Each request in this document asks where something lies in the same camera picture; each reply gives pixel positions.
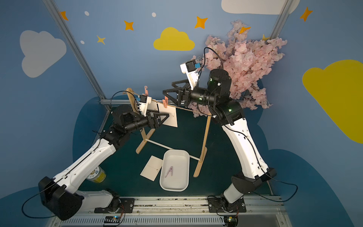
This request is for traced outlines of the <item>purple clothespin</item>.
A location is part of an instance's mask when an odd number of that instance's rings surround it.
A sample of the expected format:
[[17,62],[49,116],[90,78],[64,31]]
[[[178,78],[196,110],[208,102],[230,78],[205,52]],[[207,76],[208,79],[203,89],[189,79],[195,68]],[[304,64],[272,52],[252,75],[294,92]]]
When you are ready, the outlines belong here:
[[167,171],[167,173],[166,173],[166,175],[164,176],[165,178],[167,178],[168,176],[173,176],[173,171],[174,171],[174,167],[173,166],[171,166],[169,169],[168,169],[168,171]]

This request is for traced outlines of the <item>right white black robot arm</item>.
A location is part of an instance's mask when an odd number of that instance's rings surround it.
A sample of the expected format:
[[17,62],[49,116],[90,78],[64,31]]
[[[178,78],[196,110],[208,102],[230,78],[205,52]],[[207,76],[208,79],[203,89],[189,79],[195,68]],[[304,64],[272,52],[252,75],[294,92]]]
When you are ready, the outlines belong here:
[[242,167],[238,174],[232,176],[231,185],[221,196],[225,206],[232,205],[243,195],[275,177],[276,170],[269,167],[259,154],[241,105],[230,97],[232,80],[228,72],[222,69],[212,70],[207,88],[197,86],[197,70],[183,69],[182,73],[187,78],[173,82],[172,89],[164,90],[163,94],[178,107],[186,107],[192,102],[207,106],[214,122],[219,123],[227,134]]

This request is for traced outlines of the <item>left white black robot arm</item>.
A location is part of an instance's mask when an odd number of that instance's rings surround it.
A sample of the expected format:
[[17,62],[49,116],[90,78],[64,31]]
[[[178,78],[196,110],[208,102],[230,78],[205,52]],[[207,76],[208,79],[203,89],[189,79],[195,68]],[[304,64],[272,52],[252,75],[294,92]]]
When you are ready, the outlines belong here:
[[77,161],[55,177],[44,177],[39,182],[42,205],[60,220],[67,220],[79,211],[93,209],[117,212],[121,206],[117,194],[107,190],[83,192],[79,187],[103,161],[130,139],[132,132],[145,127],[157,129],[169,118],[168,113],[155,111],[139,114],[129,105],[118,106],[112,116],[111,126]]

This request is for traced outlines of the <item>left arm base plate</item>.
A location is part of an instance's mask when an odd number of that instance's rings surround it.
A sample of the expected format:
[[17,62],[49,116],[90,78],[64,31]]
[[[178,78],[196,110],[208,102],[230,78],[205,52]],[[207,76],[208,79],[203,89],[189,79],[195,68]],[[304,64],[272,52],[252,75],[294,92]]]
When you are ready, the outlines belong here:
[[134,198],[113,198],[106,208],[95,208],[94,213],[114,214],[114,213],[132,213],[134,207]]

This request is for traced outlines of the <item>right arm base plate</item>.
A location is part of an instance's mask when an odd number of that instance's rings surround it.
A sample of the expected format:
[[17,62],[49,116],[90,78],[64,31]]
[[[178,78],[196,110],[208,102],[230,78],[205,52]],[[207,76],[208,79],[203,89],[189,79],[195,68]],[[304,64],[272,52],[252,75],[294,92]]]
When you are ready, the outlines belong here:
[[243,196],[233,203],[229,203],[227,199],[224,197],[216,197],[216,196],[208,196],[207,201],[210,213],[246,212],[246,205]]

